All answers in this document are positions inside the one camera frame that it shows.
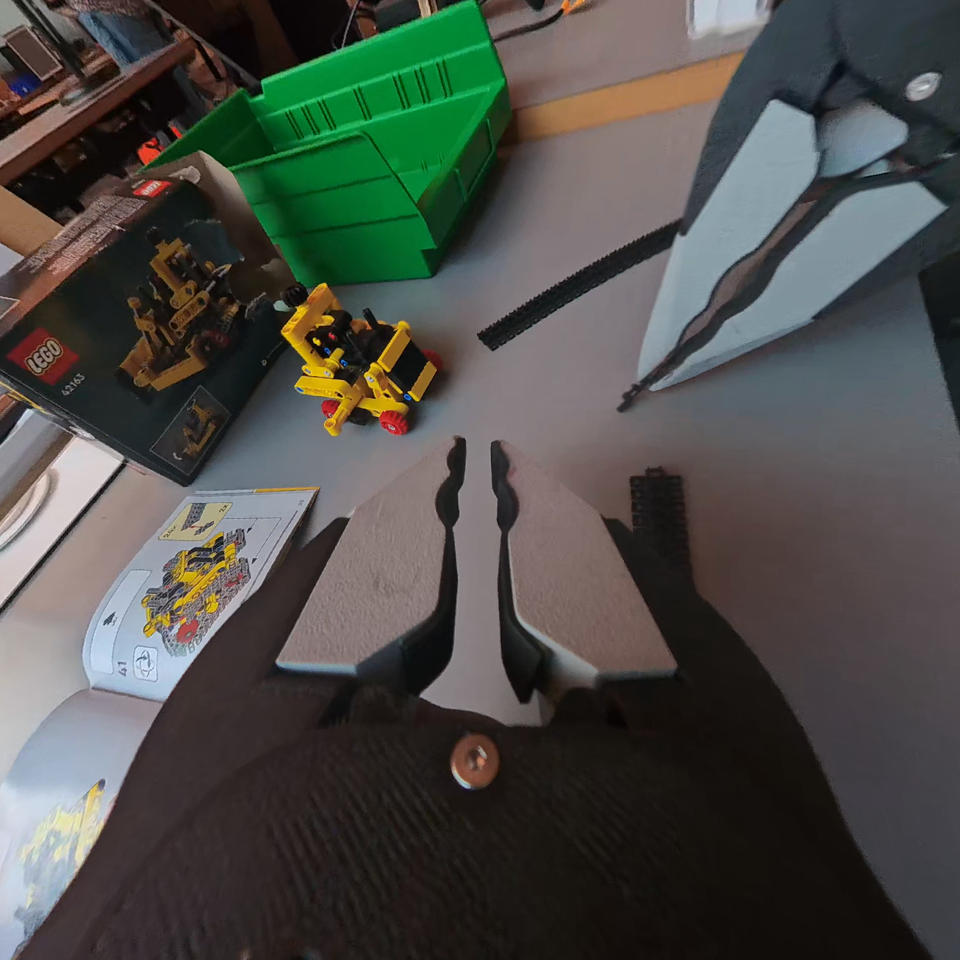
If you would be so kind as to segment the grey background box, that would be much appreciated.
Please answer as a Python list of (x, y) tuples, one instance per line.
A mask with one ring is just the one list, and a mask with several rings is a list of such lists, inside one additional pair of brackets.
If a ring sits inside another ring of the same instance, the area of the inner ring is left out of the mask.
[(30, 73), (40, 82), (60, 75), (65, 69), (54, 50), (28, 25), (3, 32), (1, 49), (2, 56), (14, 70)]

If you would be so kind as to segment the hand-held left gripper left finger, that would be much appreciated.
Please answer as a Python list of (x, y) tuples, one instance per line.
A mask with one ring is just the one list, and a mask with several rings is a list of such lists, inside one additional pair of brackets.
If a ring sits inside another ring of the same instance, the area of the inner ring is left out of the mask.
[(275, 660), (288, 681), (418, 696), (450, 663), (458, 594), (460, 436), (357, 506)]

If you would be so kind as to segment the green plastic bin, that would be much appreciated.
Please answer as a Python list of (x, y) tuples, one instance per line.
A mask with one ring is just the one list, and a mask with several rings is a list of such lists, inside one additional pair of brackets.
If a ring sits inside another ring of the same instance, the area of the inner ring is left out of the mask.
[(426, 279), (511, 119), (484, 13), (456, 2), (237, 91), (149, 168), (219, 162), (302, 282)]

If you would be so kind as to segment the dark lego set box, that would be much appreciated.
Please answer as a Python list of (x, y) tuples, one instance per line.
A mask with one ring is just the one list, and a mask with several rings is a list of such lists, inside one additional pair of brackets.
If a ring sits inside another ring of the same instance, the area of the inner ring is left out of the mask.
[(2, 275), (2, 387), (188, 487), (285, 351), (294, 282), (234, 174), (190, 151)]

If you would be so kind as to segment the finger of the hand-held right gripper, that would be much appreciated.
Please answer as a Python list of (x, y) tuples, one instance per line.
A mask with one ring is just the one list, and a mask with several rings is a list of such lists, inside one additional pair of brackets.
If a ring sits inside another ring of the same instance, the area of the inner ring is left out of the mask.
[(807, 326), (909, 241), (906, 121), (869, 100), (769, 102), (688, 212), (636, 381), (677, 385)]
[(718, 198), (678, 237), (651, 314), (665, 390), (811, 324), (947, 212), (893, 174), (814, 178), (761, 237)]

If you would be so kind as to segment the long black lego track strip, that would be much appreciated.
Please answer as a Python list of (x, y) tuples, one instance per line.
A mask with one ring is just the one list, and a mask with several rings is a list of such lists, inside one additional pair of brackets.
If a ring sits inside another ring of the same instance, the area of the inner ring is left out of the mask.
[(682, 224), (668, 222), (575, 271), (481, 330), (479, 341), (492, 352), (504, 347), (585, 294), (669, 251)]

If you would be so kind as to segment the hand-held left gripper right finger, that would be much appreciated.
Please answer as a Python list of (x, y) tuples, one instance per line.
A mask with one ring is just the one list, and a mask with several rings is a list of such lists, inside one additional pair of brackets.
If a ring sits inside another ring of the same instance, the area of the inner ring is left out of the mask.
[(606, 519), (515, 445), (489, 446), (499, 652), (552, 723), (631, 725), (631, 696), (678, 664)]

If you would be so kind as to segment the yellow lego bulldozer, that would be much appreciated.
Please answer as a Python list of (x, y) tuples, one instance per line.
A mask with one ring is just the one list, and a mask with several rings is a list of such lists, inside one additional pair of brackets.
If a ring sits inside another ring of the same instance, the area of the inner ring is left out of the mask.
[(301, 364), (294, 390), (319, 401), (326, 433), (376, 421), (406, 435), (443, 369), (439, 354), (419, 346), (406, 321), (382, 321), (368, 308), (352, 314), (327, 284), (296, 283), (281, 302), (292, 311), (281, 335)]

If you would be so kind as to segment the short black lego track strip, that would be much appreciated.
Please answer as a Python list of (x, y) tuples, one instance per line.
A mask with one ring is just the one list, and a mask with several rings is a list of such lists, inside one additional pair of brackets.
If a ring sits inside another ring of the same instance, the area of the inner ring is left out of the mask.
[(693, 583), (690, 530), (682, 477), (661, 466), (649, 466), (630, 477), (630, 519), (633, 533), (666, 564)]

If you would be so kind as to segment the wooden background table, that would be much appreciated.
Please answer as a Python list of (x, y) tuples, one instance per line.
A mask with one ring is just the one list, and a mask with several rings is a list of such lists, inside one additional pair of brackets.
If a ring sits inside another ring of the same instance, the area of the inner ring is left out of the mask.
[(142, 90), (192, 59), (195, 45), (178, 41), (141, 59), (136, 66), (72, 104), (56, 103), (1, 141), (1, 186), (6, 187), (57, 150), (125, 106)]

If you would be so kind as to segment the single black lego link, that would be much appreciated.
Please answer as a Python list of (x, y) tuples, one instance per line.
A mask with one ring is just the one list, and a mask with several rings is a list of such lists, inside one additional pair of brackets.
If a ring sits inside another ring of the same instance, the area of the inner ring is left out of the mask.
[(621, 394), (621, 398), (616, 406), (616, 412), (625, 413), (634, 407), (644, 396), (649, 394), (652, 387), (663, 378), (663, 375), (660, 369), (655, 368), (634, 381), (630, 387)]

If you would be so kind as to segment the white flat device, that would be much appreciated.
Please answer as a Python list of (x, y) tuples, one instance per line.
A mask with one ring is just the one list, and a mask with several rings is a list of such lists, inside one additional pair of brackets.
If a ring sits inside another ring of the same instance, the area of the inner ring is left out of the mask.
[(124, 466), (101, 445), (73, 438), (2, 517), (5, 608)]

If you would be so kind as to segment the lego instruction booklet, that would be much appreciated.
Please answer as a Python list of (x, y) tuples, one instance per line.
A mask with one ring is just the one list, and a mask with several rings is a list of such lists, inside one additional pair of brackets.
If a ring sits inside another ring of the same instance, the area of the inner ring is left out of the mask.
[(2, 958), (18, 958), (74, 880), (162, 703), (279, 563), (317, 492), (188, 496), (104, 594), (80, 648), (85, 687), (2, 781)]

